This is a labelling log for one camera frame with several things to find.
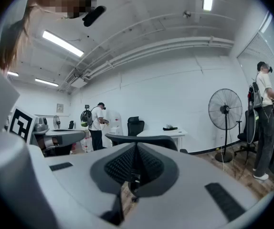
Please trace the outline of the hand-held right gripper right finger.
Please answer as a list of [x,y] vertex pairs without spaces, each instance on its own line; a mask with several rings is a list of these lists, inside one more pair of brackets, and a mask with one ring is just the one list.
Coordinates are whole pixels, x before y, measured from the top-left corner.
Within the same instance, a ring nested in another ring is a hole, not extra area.
[[[213,164],[197,156],[146,144],[178,166],[175,184],[163,195],[141,198],[125,219],[125,229],[246,229],[264,213],[274,192],[258,199],[252,191]],[[219,183],[244,209],[228,221],[205,188]]]

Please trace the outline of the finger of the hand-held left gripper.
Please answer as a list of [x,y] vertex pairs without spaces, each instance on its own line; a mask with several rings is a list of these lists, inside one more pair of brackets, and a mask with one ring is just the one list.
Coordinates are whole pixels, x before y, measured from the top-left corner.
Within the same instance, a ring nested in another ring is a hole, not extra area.
[[84,130],[49,130],[44,136],[45,146],[69,146],[85,138]]

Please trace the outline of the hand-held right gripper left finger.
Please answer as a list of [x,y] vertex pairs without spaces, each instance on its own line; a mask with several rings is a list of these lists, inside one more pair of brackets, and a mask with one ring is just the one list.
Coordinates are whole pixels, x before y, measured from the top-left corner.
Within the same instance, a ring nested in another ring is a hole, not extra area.
[[45,162],[62,188],[91,214],[120,225],[133,206],[124,144],[84,154],[54,156]]

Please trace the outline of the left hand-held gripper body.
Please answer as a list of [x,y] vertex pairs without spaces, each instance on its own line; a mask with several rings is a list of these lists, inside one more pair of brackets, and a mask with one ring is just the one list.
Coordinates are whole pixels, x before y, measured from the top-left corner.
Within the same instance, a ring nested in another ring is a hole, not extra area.
[[9,123],[9,133],[20,136],[27,144],[35,143],[36,135],[44,135],[49,130],[45,117],[32,115],[15,107]]

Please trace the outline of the black mesh office chair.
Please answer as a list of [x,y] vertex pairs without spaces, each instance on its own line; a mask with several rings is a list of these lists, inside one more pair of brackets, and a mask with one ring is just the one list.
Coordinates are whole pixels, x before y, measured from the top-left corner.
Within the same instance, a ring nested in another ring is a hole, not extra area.
[[165,147],[170,150],[179,151],[181,153],[187,154],[187,150],[183,148],[178,148],[170,136],[159,135],[159,136],[123,136],[123,135],[105,135],[109,140],[112,141],[112,145],[120,145],[123,143],[147,143],[156,146]]

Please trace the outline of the clear plastic bag red print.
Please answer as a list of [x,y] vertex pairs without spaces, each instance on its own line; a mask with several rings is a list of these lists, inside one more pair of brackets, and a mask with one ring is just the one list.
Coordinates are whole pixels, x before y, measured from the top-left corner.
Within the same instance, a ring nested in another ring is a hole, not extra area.
[[81,140],[82,150],[85,153],[92,152],[93,151],[93,145],[92,145],[92,138],[86,137],[83,140]]

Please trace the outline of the grey backpack green stripe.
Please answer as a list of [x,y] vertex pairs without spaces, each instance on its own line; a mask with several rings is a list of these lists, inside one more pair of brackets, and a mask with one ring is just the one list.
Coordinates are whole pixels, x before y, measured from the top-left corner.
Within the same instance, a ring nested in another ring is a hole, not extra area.
[[93,120],[92,120],[92,112],[90,110],[89,105],[84,106],[85,110],[80,115],[80,121],[82,127],[91,127]]

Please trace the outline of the white cabinet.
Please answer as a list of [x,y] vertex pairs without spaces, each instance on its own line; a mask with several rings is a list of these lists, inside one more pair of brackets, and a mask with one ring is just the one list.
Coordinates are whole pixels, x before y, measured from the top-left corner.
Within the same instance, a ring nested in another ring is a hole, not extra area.
[[101,125],[103,147],[109,148],[112,146],[112,142],[105,135],[106,134],[113,134],[113,135],[123,134],[121,115],[119,112],[115,110],[104,110],[103,114],[104,114],[104,119],[109,121],[109,124]]

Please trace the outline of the white air conditioner unit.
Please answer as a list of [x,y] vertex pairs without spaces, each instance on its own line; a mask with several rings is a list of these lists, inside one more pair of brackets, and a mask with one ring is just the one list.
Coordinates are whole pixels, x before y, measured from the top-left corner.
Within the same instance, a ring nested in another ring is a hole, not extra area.
[[87,81],[82,78],[77,78],[74,82],[71,83],[71,86],[75,88],[81,88],[85,85],[87,85]]

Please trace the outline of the white desk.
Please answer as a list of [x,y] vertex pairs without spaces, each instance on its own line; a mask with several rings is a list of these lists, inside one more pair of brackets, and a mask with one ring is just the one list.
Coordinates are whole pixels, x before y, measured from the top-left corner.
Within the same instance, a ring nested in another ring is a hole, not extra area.
[[181,149],[185,149],[183,147],[183,144],[184,144],[184,137],[187,134],[188,133],[183,129],[175,129],[175,130],[168,130],[168,131],[159,129],[159,130],[144,130],[137,136],[139,137],[161,136],[161,135],[170,136],[175,141],[178,151],[180,151]]

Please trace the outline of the white ceiling pipes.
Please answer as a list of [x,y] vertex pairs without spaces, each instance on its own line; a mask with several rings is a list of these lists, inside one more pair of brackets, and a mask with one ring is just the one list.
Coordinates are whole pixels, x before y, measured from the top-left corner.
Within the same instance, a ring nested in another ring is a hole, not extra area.
[[127,51],[111,60],[106,60],[104,63],[93,70],[86,69],[85,73],[80,74],[79,78],[83,82],[89,82],[91,79],[101,75],[102,73],[114,69],[118,66],[129,62],[136,61],[155,54],[195,47],[217,47],[231,49],[234,46],[234,41],[222,39],[214,36],[210,37],[183,37],[163,40],[151,43],[145,46]]

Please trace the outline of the black pedestal fan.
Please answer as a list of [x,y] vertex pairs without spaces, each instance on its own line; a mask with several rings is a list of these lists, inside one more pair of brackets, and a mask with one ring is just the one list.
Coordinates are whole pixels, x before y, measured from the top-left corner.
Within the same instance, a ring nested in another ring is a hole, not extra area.
[[242,117],[242,102],[233,90],[223,88],[216,91],[210,98],[208,113],[215,127],[225,131],[224,146],[215,155],[221,163],[232,161],[232,154],[226,151],[228,131],[235,128]]

